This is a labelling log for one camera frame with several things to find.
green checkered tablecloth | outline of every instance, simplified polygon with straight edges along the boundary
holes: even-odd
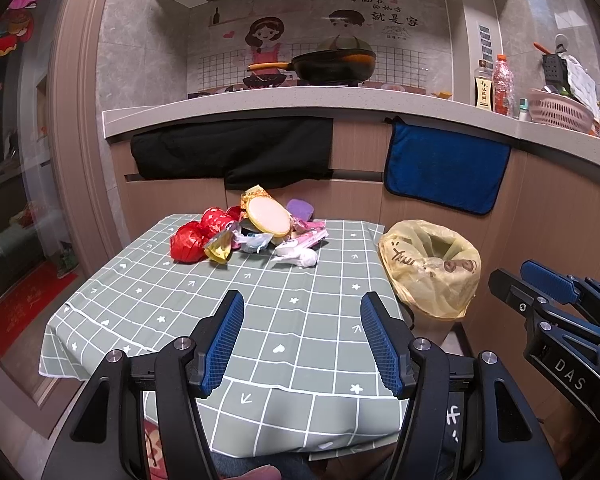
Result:
[[[360,321],[369,290],[402,318],[376,250],[383,226],[327,220],[311,269],[274,264],[270,251],[174,264],[169,238],[199,217],[163,219],[88,279],[49,321],[40,373],[86,380],[113,348],[158,351],[237,289],[245,311],[234,353],[220,387],[198,401],[212,450],[325,458],[394,441],[406,402],[383,386]],[[157,422],[153,392],[144,408]]]

person's hand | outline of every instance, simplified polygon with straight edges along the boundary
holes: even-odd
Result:
[[[282,480],[282,476],[280,475],[280,471],[272,465],[263,465],[259,468],[252,469],[242,476],[228,480]]]

yellow plastic trash bag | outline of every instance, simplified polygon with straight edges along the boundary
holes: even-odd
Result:
[[[468,240],[440,225],[405,220],[382,235],[378,252],[395,293],[414,314],[419,310],[440,321],[464,316],[482,267]]]

screw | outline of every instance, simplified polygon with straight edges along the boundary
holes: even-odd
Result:
[[[173,345],[178,350],[186,350],[187,348],[190,348],[190,346],[191,346],[191,339],[188,337],[179,337],[176,339],[176,341],[173,342]]]
[[[487,350],[486,352],[482,352],[482,360],[488,365],[493,365],[498,362],[498,356]]]
[[[107,361],[110,363],[117,363],[122,359],[122,350],[112,350],[107,354]]]
[[[424,352],[425,350],[429,350],[429,348],[431,348],[431,342],[428,339],[419,337],[419,338],[413,340],[413,347],[416,350],[420,350],[420,351]]]

pink round lid with yellow rim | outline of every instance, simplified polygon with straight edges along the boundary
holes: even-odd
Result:
[[[288,211],[268,196],[257,196],[249,200],[247,216],[263,233],[283,237],[291,231]]]

